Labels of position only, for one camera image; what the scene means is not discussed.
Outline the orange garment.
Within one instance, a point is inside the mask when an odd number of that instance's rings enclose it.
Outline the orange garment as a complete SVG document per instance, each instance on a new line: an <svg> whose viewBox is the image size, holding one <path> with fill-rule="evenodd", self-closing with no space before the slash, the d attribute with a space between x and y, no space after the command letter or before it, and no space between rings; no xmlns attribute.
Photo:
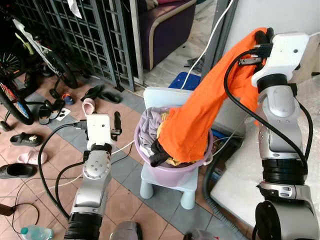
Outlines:
<svg viewBox="0 0 320 240"><path fill-rule="evenodd" d="M227 99L224 76L233 60L256 45L254 34L267 32L259 27L238 41L205 75L183 106L171 108L162 122L158 141L179 162L198 162L204 158L208 135Z"/></svg>

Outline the dark metal grille gate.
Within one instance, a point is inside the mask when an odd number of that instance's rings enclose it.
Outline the dark metal grille gate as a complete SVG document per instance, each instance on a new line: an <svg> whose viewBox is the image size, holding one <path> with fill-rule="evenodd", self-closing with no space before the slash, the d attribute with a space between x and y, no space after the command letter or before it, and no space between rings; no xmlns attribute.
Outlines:
<svg viewBox="0 0 320 240"><path fill-rule="evenodd" d="M138 78L132 14L134 0L13 0L13 11L27 29L49 41L71 65L134 91Z"/></svg>

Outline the light blue plastic stool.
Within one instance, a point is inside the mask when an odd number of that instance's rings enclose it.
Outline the light blue plastic stool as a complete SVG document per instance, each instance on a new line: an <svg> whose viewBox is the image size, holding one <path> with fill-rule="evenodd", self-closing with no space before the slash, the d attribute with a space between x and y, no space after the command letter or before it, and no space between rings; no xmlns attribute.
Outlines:
<svg viewBox="0 0 320 240"><path fill-rule="evenodd" d="M191 90L174 89L171 87L147 87L142 97L144 105L147 108L173 107L182 106L189 98ZM154 186L177 190L182 192L180 197L180 205L185 210L192 210L195 206L195 192L198 188L198 169L190 175L185 183L181 183L174 187L168 187L158 184L151 176L150 167L142 165L141 170L141 186L139 194L143 199L150 199L154 195Z"/></svg>

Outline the black sandal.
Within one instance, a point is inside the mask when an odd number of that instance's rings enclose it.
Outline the black sandal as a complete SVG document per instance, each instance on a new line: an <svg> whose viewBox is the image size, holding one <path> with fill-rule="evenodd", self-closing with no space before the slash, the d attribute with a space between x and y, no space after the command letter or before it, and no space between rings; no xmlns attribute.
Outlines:
<svg viewBox="0 0 320 240"><path fill-rule="evenodd" d="M105 85L98 85L90 88L84 94L84 96L80 99L81 102L85 101L85 99L96 99L99 96L102 96L103 90L105 89Z"/></svg>
<svg viewBox="0 0 320 240"><path fill-rule="evenodd" d="M103 91L98 97L109 103L114 103L115 105L118 105L123 100L123 97L120 94L108 91Z"/></svg>

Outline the white paper tag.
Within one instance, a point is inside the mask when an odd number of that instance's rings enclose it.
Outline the white paper tag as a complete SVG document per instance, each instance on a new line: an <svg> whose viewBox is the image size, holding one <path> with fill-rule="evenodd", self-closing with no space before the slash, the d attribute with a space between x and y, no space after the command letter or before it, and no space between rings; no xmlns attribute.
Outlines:
<svg viewBox="0 0 320 240"><path fill-rule="evenodd" d="M78 19L83 19L83 16L80 12L79 0L67 0L67 5L73 16Z"/></svg>

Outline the clear plastic water bottle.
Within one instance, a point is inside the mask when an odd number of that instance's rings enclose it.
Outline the clear plastic water bottle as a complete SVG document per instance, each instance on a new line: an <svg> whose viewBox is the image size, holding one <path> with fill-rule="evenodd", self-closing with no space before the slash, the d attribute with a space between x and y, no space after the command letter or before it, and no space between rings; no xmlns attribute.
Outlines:
<svg viewBox="0 0 320 240"><path fill-rule="evenodd" d="M54 233L47 227L28 225L20 229L19 236L23 240L52 240Z"/></svg>

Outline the yellow cloth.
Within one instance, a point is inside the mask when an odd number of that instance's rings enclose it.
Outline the yellow cloth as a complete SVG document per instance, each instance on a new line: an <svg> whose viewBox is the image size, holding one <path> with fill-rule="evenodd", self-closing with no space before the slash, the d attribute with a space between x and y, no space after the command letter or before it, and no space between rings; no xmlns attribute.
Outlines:
<svg viewBox="0 0 320 240"><path fill-rule="evenodd" d="M194 164L192 161L182 162L179 160L176 160L176 158L168 157L163 163L162 166L170 168L170 169L180 169L183 167L187 167Z"/></svg>

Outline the grey robot leg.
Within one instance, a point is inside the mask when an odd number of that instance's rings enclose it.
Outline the grey robot leg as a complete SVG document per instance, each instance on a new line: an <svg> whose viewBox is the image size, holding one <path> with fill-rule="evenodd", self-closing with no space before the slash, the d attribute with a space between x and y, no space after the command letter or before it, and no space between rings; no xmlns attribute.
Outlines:
<svg viewBox="0 0 320 240"><path fill-rule="evenodd" d="M220 240L218 236L206 230L191 230L183 236L182 240Z"/></svg>
<svg viewBox="0 0 320 240"><path fill-rule="evenodd" d="M109 240L143 240L143 231L139 223L124 221L117 224Z"/></svg>

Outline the purple plastic laundry basin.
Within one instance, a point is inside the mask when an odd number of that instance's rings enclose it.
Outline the purple plastic laundry basin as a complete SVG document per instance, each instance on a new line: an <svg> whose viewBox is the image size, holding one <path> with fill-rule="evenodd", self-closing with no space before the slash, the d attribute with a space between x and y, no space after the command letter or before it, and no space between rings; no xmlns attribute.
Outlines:
<svg viewBox="0 0 320 240"><path fill-rule="evenodd" d="M217 139L217 137L214 136L213 130L210 129L207 137L207 147L205 149L204 158L202 158L201 160L198 160L194 162L194 164L186 167L163 167L163 166L151 167L149 157L144 155L142 150L139 149L138 140L137 140L139 123L140 121L138 122L134 131L135 148L138 154L144 160L144 166L150 168L150 174L153 180L159 185L167 186L167 187L182 185L183 183L188 181L188 179L190 178L190 175L194 173L195 170L197 170L200 166L202 166L205 163L205 160L207 160L213 155L213 149L214 149L213 142Z"/></svg>

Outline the purple sofa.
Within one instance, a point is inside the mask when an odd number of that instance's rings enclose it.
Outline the purple sofa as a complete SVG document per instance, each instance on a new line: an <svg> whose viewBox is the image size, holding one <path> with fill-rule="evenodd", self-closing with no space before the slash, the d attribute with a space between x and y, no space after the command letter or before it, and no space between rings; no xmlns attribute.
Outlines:
<svg viewBox="0 0 320 240"><path fill-rule="evenodd" d="M153 70L187 41L197 0L136 0L142 68Z"/></svg>

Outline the blue floor mat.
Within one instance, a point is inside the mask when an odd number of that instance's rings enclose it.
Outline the blue floor mat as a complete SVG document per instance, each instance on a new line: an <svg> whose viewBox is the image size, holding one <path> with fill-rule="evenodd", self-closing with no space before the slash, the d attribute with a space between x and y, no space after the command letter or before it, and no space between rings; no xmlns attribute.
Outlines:
<svg viewBox="0 0 320 240"><path fill-rule="evenodd" d="M195 90L201 83L201 76L181 71L169 85L169 89Z"/></svg>

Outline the grey left robot leg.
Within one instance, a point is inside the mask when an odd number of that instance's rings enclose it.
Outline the grey left robot leg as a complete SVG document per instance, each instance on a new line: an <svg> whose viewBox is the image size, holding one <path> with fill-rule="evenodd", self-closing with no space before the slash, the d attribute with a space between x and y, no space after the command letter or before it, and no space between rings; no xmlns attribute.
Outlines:
<svg viewBox="0 0 320 240"><path fill-rule="evenodd" d="M139 223L124 221L117 224L109 240L143 240L143 231Z"/></svg>

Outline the pink clog slipper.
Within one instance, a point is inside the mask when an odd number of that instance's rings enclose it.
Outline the pink clog slipper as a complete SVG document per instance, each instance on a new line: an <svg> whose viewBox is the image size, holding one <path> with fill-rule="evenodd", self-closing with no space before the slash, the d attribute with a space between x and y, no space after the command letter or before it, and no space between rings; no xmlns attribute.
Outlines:
<svg viewBox="0 0 320 240"><path fill-rule="evenodd" d="M26 153L22 153L18 156L16 162L17 163L25 163L28 165L38 165L38 156L39 151L38 150L30 150ZM43 151L40 156L40 162L42 164L46 163L48 161L48 154Z"/></svg>

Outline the plain black shoe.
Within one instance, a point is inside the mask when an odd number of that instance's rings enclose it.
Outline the plain black shoe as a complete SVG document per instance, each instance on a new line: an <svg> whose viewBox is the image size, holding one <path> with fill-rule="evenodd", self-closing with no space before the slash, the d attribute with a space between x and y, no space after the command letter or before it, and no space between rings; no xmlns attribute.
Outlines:
<svg viewBox="0 0 320 240"><path fill-rule="evenodd" d="M32 178L38 172L37 166L12 163L0 166L0 179Z"/></svg>

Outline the dark child shoe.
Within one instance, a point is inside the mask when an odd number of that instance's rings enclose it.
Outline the dark child shoe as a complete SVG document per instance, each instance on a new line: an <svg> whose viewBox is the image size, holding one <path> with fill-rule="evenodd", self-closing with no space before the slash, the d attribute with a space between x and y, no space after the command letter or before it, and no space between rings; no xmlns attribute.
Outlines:
<svg viewBox="0 0 320 240"><path fill-rule="evenodd" d="M48 125L51 121L51 114L52 110L50 106L46 102L42 102L42 104L38 108L38 123L40 125Z"/></svg>
<svg viewBox="0 0 320 240"><path fill-rule="evenodd" d="M48 105L49 109L51 110L51 114L49 117L51 121L57 119L62 114L64 105L66 105L66 103L59 98L56 99L53 103L50 103L50 105Z"/></svg>

